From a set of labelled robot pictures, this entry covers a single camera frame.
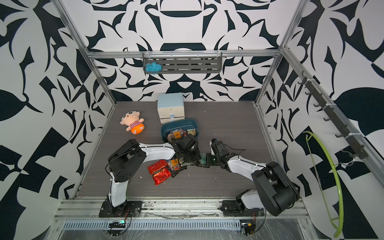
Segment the yellow label tea bag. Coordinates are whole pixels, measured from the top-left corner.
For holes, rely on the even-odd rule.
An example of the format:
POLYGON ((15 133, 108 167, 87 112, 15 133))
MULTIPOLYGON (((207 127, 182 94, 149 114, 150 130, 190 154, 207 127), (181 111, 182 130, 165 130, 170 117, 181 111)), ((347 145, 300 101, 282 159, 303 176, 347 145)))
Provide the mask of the yellow label tea bag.
POLYGON ((196 129, 189 129, 189 130, 187 130, 187 134, 188 135, 192 135, 192 136, 196 136, 197 135, 197 131, 196 131, 196 129))

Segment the orange label tea bag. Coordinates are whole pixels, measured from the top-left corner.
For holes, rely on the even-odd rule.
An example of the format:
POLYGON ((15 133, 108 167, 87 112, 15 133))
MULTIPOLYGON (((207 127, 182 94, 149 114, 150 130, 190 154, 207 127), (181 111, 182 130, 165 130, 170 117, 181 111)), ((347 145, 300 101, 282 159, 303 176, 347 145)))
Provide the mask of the orange label tea bag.
POLYGON ((171 133, 171 139, 180 139, 181 137, 184 136, 184 131, 179 129, 179 130, 175 130, 171 133))
POLYGON ((175 172, 181 169, 178 159, 167 160, 167 164, 168 164, 168 169, 171 172, 175 172))

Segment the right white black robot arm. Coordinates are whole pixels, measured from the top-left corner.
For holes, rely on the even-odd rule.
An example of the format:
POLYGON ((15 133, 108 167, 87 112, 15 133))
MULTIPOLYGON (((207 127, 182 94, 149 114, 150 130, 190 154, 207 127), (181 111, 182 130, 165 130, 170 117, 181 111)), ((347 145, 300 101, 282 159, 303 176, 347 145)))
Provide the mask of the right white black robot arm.
POLYGON ((254 191, 239 195, 241 208, 263 208, 276 217, 300 199, 298 189, 278 163, 264 164, 247 160, 239 154, 230 153, 226 145, 217 139, 212 139, 210 145, 214 160, 222 169, 241 175, 255 184, 254 191))

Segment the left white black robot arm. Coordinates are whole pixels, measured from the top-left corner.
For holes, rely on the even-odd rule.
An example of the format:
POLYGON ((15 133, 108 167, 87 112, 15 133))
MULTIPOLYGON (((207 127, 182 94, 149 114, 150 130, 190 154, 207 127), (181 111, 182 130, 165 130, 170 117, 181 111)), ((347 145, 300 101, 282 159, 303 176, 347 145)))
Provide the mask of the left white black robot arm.
POLYGON ((126 203, 128 183, 145 162, 172 160, 182 157, 186 162, 195 162, 200 157, 198 141, 187 135, 173 143, 157 145, 140 144, 136 139, 128 140, 109 158, 105 167, 110 176, 110 191, 107 201, 113 208, 126 203))

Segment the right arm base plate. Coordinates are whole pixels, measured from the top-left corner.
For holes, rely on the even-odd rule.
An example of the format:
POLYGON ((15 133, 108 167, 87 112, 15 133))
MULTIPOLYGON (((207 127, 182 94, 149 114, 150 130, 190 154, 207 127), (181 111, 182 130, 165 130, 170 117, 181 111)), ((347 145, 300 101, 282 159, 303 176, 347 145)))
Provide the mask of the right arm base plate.
POLYGON ((225 217, 252 217, 258 210, 258 208, 248 209, 238 200, 224 200, 219 209, 225 217))

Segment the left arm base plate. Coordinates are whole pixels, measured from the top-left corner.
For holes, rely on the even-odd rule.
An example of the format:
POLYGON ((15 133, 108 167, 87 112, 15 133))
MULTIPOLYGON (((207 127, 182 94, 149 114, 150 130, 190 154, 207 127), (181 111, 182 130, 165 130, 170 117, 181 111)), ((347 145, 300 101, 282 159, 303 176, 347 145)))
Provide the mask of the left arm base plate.
POLYGON ((136 213, 141 213, 142 201, 125 201, 121 205, 114 207, 107 198, 100 209, 99 218, 125 218, 133 217, 136 213))

